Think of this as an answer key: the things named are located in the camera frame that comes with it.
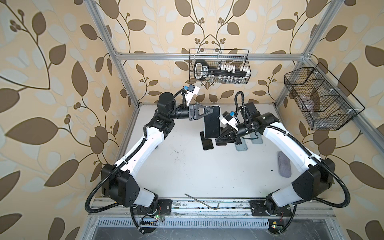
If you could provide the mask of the black phone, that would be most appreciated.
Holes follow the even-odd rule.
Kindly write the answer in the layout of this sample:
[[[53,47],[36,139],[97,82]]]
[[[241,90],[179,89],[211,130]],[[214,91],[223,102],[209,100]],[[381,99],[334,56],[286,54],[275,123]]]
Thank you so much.
[[[203,150],[212,150],[214,148],[213,142],[211,139],[206,139],[204,136],[204,132],[200,132],[201,142],[203,146]]]
[[[217,146],[226,146],[228,137],[228,128],[221,128],[220,136],[215,139]]]
[[[212,113],[204,117],[204,137],[206,139],[217,139],[221,135],[221,108],[220,106],[209,106]]]

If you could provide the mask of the black phone front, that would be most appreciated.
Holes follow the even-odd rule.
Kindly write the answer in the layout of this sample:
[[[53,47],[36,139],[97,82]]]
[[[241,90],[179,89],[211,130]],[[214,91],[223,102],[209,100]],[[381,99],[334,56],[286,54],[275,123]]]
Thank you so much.
[[[212,113],[204,117],[204,137],[206,139],[217,139],[221,135],[221,108],[220,106],[209,106]]]

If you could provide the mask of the pale blue phone case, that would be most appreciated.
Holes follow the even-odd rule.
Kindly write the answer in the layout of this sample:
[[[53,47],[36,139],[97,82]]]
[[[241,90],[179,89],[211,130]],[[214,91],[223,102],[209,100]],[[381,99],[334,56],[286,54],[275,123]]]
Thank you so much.
[[[254,145],[262,145],[263,144],[263,139],[262,139],[262,136],[260,135],[260,133],[257,133],[257,132],[251,133],[250,138],[251,138],[252,144],[254,144]]]
[[[246,143],[241,143],[239,145],[235,145],[235,148],[238,152],[244,152],[248,150],[248,146]]]

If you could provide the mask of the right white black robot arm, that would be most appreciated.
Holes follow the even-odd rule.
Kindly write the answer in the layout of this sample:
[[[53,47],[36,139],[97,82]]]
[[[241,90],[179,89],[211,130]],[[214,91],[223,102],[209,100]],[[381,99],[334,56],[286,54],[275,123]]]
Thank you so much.
[[[335,163],[322,159],[310,151],[289,133],[278,118],[271,113],[260,114],[254,103],[235,102],[234,112],[225,112],[221,122],[226,127],[216,139],[218,144],[233,143],[240,145],[242,138],[251,133],[259,133],[272,141],[297,168],[300,176],[290,185],[266,196],[265,211],[276,216],[278,210],[290,204],[298,205],[311,200],[333,208],[345,208],[351,202],[351,195],[342,179],[335,174]],[[331,203],[318,196],[328,190],[333,181],[342,188],[345,198],[341,203]]]

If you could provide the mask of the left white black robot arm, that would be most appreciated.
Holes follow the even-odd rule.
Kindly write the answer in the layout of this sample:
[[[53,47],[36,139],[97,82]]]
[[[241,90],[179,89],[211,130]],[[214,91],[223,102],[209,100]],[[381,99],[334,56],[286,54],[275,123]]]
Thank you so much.
[[[136,182],[136,176],[151,153],[171,133],[176,119],[199,120],[211,116],[212,107],[192,104],[183,96],[182,104],[178,105],[175,95],[166,92],[159,96],[157,109],[151,120],[143,127],[143,137],[115,164],[107,164],[102,169],[102,179],[91,191],[85,202],[85,210],[96,214],[117,206],[126,208],[140,206],[150,212],[158,209],[158,195],[141,188]],[[91,200],[98,190],[114,201],[105,207],[93,209]]]

